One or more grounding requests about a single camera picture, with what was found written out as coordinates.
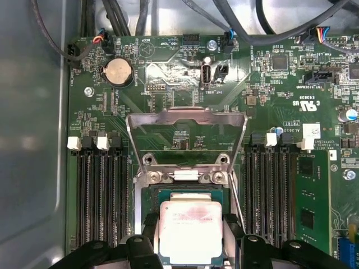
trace motherboard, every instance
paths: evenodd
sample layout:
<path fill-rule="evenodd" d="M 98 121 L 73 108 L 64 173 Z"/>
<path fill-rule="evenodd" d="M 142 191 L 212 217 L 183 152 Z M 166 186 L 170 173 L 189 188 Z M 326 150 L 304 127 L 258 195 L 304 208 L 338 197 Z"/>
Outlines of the motherboard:
<path fill-rule="evenodd" d="M 355 35 L 327 40 L 359 46 Z M 71 46 L 81 50 L 91 41 Z M 247 233 L 277 247 L 301 239 L 356 261 L 358 58 L 298 38 L 252 47 L 237 37 L 194 34 L 113 38 L 113 51 L 98 45 L 72 63 L 67 253 L 94 239 L 116 246 L 135 233 L 139 163 L 126 117 L 203 107 L 247 119 L 233 166 Z M 232 151 L 238 131 L 181 119 L 135 128 L 133 138 L 140 158 L 151 153 L 159 164 L 196 165 Z M 226 188 L 153 185 L 140 193 L 142 224 L 175 189 L 204 189 L 223 212 L 231 210 Z"/>

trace green circuit board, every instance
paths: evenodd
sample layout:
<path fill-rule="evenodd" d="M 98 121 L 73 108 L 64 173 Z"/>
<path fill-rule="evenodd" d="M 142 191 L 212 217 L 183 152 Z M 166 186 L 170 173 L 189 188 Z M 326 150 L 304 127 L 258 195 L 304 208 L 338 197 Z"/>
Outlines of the green circuit board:
<path fill-rule="evenodd" d="M 297 44 L 288 39 L 268 47 L 252 47 L 234 38 L 231 54 L 224 54 L 221 36 L 200 36 L 196 45 L 184 45 L 182 36 L 116 38 L 116 57 L 127 59 L 134 80 L 123 88 L 112 87 L 101 75 L 109 61 L 96 47 L 70 74 L 68 135 L 83 139 L 99 133 L 118 133 L 123 140 L 122 164 L 126 178 L 127 212 L 125 234 L 133 231 L 132 178 L 138 170 L 128 140 L 126 116 L 130 113 L 159 113 L 179 106 L 203 106 L 213 112 L 245 112 L 248 116 L 244 144 L 251 135 L 265 135 L 282 127 L 292 135 L 293 144 L 314 138 L 314 151 L 292 156 L 293 237 L 305 240 L 338 257 L 338 238 L 348 236 L 350 224 L 359 225 L 359 179 L 345 180 L 343 173 L 359 168 L 357 121 L 342 123 L 342 110 L 359 110 L 359 62 L 317 43 Z M 215 51 L 207 43 L 215 40 Z M 331 43 L 358 47 L 352 36 L 332 36 Z M 75 42 L 83 48 L 91 39 Z M 201 87 L 201 65 L 210 57 L 211 82 Z M 218 68 L 228 67 L 225 78 L 216 77 Z M 325 71 L 326 81 L 310 80 Z M 84 89 L 94 94 L 87 97 Z M 151 152 L 161 164 L 213 163 L 221 152 L 229 152 L 237 136 L 230 126 L 198 126 L 182 120 L 172 126 L 146 126 L 135 130 L 141 152 Z M 245 148 L 236 160 L 236 172 L 244 170 Z M 74 246 L 76 227 L 76 157 L 68 158 L 67 240 Z M 240 189 L 241 200 L 245 195 Z"/>

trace black cable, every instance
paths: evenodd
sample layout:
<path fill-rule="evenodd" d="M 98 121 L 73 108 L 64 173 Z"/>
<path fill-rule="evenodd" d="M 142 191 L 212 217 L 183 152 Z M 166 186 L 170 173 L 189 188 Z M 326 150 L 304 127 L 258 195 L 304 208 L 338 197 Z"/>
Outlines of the black cable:
<path fill-rule="evenodd" d="M 103 6 L 104 6 L 104 8 L 106 10 L 107 17 L 110 20 L 110 23 L 112 25 L 114 34 L 117 35 L 117 36 L 121 36 L 122 35 L 122 30 L 121 30 L 119 22 L 118 22 L 118 20 L 116 18 L 116 15 L 115 15 L 114 11 L 112 10 L 110 0 L 102 0 L 102 3 L 103 3 Z"/>
<path fill-rule="evenodd" d="M 204 9 L 202 9 L 198 4 L 196 4 L 193 0 L 182 0 L 183 3 L 185 3 L 187 6 L 189 6 L 190 9 L 197 12 L 199 15 L 202 15 L 207 20 L 212 22 L 214 25 L 217 25 L 219 28 L 223 29 L 226 32 L 230 31 L 230 28 L 217 20 L 215 17 L 213 17 L 211 14 L 206 12 Z"/>
<path fill-rule="evenodd" d="M 259 24 L 267 35 L 275 35 L 264 14 L 263 0 L 256 0 L 256 13 Z"/>
<path fill-rule="evenodd" d="M 336 45 L 332 44 L 332 43 L 328 43 L 327 41 L 323 41 L 322 42 L 322 45 L 330 48 L 330 49 L 334 49 L 338 52 L 342 52 L 342 53 L 345 53 L 345 54 L 352 54 L 352 53 L 359 53 L 359 49 L 345 49 L 345 48 L 340 48 L 340 47 L 337 47 Z"/>
<path fill-rule="evenodd" d="M 331 4 L 338 3 L 339 0 L 328 0 Z M 355 15 L 359 15 L 359 4 L 355 3 L 354 1 L 349 1 L 347 4 L 343 7 L 344 10 L 350 11 L 354 13 Z"/>
<path fill-rule="evenodd" d="M 38 1 L 37 0 L 31 0 L 31 4 L 32 4 L 32 9 L 34 11 L 34 15 L 36 18 L 36 22 L 38 23 L 40 29 L 41 29 L 41 33 L 45 36 L 45 38 L 47 39 L 48 43 L 50 44 L 50 46 L 60 55 L 62 55 L 64 58 L 70 60 L 70 61 L 80 61 L 82 59 L 84 59 L 87 55 L 89 55 L 89 53 L 91 52 L 91 50 L 93 50 L 96 47 L 95 43 L 91 43 L 90 45 L 88 45 L 85 50 L 79 55 L 79 56 L 72 56 L 69 55 L 68 53 L 64 52 L 62 49 L 60 49 L 56 43 L 54 42 L 54 40 L 52 40 L 49 32 L 46 29 L 46 26 L 44 24 L 43 19 L 41 18 L 41 14 L 39 11 L 39 6 L 38 6 Z"/>
<path fill-rule="evenodd" d="M 86 7 L 86 31 L 88 36 L 95 34 L 95 3 L 94 0 L 87 0 Z"/>
<path fill-rule="evenodd" d="M 145 35 L 149 0 L 140 0 L 140 16 L 137 20 L 136 35 Z"/>
<path fill-rule="evenodd" d="M 121 29 L 121 33 L 124 36 L 131 36 L 131 32 L 127 26 L 127 22 L 125 19 L 125 16 L 122 13 L 121 7 L 119 6 L 117 0 L 110 0 L 111 6 L 113 8 L 113 12 L 117 17 L 120 29 Z"/>
<path fill-rule="evenodd" d="M 256 37 L 249 36 L 247 32 L 244 30 L 240 22 L 237 20 L 236 15 L 228 4 L 227 0 L 213 0 L 219 12 L 231 26 L 231 28 L 240 36 L 245 42 L 254 45 L 254 46 L 264 46 L 264 45 L 272 45 L 283 40 L 286 40 L 292 36 L 296 36 L 305 32 L 307 29 L 315 27 L 321 24 L 326 19 L 333 16 L 337 11 L 339 11 L 349 0 L 340 0 L 337 4 L 330 7 L 328 10 L 320 14 L 319 16 L 313 18 L 312 20 L 306 22 L 305 24 L 296 27 L 290 31 L 286 31 L 284 33 L 273 35 L 273 36 L 265 36 L 265 37 Z"/>
<path fill-rule="evenodd" d="M 86 6 L 88 0 L 81 1 L 80 36 L 86 36 Z"/>

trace mounting screw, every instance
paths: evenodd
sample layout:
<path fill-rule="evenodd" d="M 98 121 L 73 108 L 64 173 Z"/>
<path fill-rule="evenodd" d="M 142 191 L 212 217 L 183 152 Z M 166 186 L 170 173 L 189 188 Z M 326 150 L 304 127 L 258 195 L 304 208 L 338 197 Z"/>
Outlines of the mounting screw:
<path fill-rule="evenodd" d="M 213 182 L 214 182 L 214 183 L 220 184 L 220 183 L 223 182 L 223 180 L 224 180 L 224 175 L 223 175 L 223 173 L 221 173 L 221 172 L 216 172 L 216 173 L 214 173 L 214 175 L 213 175 Z"/>
<path fill-rule="evenodd" d="M 213 52 L 218 49 L 218 44 L 215 40 L 209 40 L 207 43 L 207 48 Z"/>
<path fill-rule="evenodd" d="M 152 184 L 157 184 L 160 181 L 160 176 L 157 172 L 151 172 L 149 174 L 149 182 Z"/>
<path fill-rule="evenodd" d="M 93 248 L 93 249 L 100 249 L 100 248 L 103 248 L 103 246 L 104 246 L 103 243 L 97 242 L 97 243 L 95 243 L 95 244 L 92 246 L 92 248 Z"/>
<path fill-rule="evenodd" d="M 86 87 L 86 88 L 84 89 L 84 94 L 85 94 L 85 96 L 87 96 L 87 97 L 92 97 L 92 96 L 94 96 L 94 94 L 95 94 L 95 89 L 92 88 L 92 87 Z"/>
<path fill-rule="evenodd" d="M 250 236 L 250 237 L 248 237 L 248 240 L 249 240 L 249 241 L 252 241 L 252 242 L 257 242 L 257 241 L 258 241 L 258 238 L 255 237 L 255 236 Z"/>
<path fill-rule="evenodd" d="M 297 242 L 291 242 L 289 244 L 292 248 L 301 248 L 302 246 L 300 245 L 300 243 Z"/>
<path fill-rule="evenodd" d="M 350 169 L 345 170 L 344 174 L 343 174 L 343 178 L 345 180 L 353 180 L 356 178 L 356 176 L 357 176 L 357 174 L 353 170 L 350 170 Z"/>

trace gray metal panel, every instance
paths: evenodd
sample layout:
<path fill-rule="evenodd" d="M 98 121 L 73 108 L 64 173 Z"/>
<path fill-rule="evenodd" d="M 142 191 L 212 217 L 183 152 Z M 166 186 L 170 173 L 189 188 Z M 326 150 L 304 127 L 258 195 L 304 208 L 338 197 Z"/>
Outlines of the gray metal panel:
<path fill-rule="evenodd" d="M 39 0 L 57 43 L 65 12 L 66 22 L 77 25 L 77 4 Z M 0 1 L 0 13 L 0 268 L 48 268 L 61 258 L 65 243 L 60 136 L 66 132 L 62 102 L 68 78 L 41 36 L 29 0 Z M 77 27 L 71 31 L 66 34 L 74 36 Z"/>

